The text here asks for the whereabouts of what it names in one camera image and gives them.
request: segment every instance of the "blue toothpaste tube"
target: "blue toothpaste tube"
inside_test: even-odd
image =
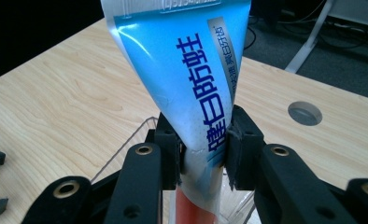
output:
[[[250,0],[102,0],[107,27],[187,150],[177,223],[218,222]]]

